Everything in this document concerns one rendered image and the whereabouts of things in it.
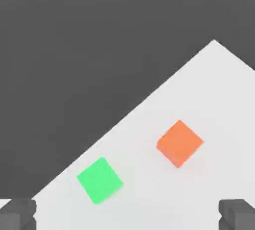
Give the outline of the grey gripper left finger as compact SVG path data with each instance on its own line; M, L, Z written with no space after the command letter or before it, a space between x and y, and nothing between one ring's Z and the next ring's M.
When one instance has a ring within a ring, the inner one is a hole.
M37 230L33 199L13 199L0 208L0 230Z

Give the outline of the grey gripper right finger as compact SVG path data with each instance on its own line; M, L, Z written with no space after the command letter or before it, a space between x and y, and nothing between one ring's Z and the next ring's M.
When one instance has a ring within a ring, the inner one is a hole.
M219 201L219 230L255 230L255 208L243 199Z

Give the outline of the small green cube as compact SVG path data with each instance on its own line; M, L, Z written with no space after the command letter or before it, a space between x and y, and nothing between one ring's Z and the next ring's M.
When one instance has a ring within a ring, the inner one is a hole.
M94 204L102 203L124 185L104 157L78 174L77 179Z

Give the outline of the small red cube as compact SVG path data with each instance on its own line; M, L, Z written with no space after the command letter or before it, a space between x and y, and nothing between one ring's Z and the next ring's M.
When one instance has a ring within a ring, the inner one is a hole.
M180 168L204 143L184 122L178 120L158 141L156 148Z

